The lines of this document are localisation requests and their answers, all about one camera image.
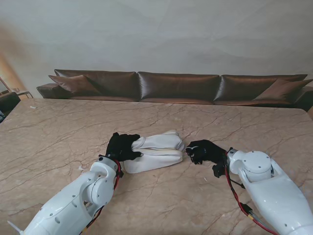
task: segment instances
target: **red cable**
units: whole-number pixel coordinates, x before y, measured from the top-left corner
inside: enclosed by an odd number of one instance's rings
[[[237,203],[238,203],[238,205],[239,205],[241,211],[242,211],[246,216],[248,216],[248,213],[244,210],[244,208],[243,208],[242,205],[240,204],[239,197],[238,197],[237,193],[235,192],[235,190],[233,190],[233,187],[232,187],[231,182],[230,182],[230,177],[229,177],[229,174],[228,174],[227,166],[226,166],[226,165],[225,165],[225,176],[226,176],[228,185],[229,185],[229,187],[232,189],[232,192],[233,192],[233,194],[234,194],[234,197],[235,197],[235,199],[236,199],[236,201],[237,201]],[[256,223],[257,225],[259,225],[259,226],[260,226],[262,229],[264,229],[265,231],[267,231],[267,232],[269,232],[269,233],[271,233],[271,234],[274,234],[274,235],[278,235],[276,232],[274,232],[274,231],[272,231],[272,230],[270,230],[270,229],[264,227],[259,221],[255,220],[255,219],[253,219],[252,221],[253,221],[254,223]]]

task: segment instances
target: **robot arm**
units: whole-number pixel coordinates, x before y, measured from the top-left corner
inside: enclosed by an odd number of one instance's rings
[[[100,157],[83,173],[47,201],[21,235],[58,235],[80,232],[97,211],[110,202],[118,165]]]
[[[297,185],[266,153],[228,152],[229,169],[238,174],[262,217],[281,235],[313,235],[313,215]]]
[[[262,217],[279,234],[313,235],[313,215],[306,198],[266,153],[244,153],[235,149],[226,152],[208,140],[191,142],[186,152],[195,164],[202,164],[203,161],[216,163],[213,170],[218,178],[226,174],[230,181],[228,169],[239,175]],[[260,221],[256,223],[265,227]]]
[[[21,235],[79,235],[110,202],[123,174],[119,162],[141,156],[140,152],[132,151],[132,143],[139,138],[140,135],[114,133],[106,155],[99,155],[90,171],[80,175],[47,201],[24,231],[8,223]]]

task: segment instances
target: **white towel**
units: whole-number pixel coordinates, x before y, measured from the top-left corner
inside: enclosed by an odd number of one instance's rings
[[[142,157],[123,162],[127,173],[139,173],[173,165],[182,161],[184,144],[176,131],[161,135],[141,137],[132,144],[134,152],[143,153]]]

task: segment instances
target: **black glove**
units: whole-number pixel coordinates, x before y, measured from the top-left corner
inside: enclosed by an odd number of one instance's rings
[[[192,141],[186,147],[186,153],[191,161],[197,165],[202,164],[203,161],[211,161],[219,163],[223,161],[226,155],[226,150],[218,147],[216,144],[208,140]]]
[[[119,162],[125,160],[134,160],[141,157],[140,152],[132,151],[132,143],[140,138],[140,135],[119,135],[117,132],[111,137],[106,156],[110,159],[116,159]]]

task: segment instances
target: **marble table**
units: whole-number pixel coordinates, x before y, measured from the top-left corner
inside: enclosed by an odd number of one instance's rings
[[[269,153],[313,208],[313,121],[300,109],[28,99],[0,124],[0,234],[25,229],[40,207],[105,153],[113,132],[171,129],[184,142]],[[239,210],[212,163],[125,174],[90,235],[265,235]],[[240,200],[254,208],[247,192]]]

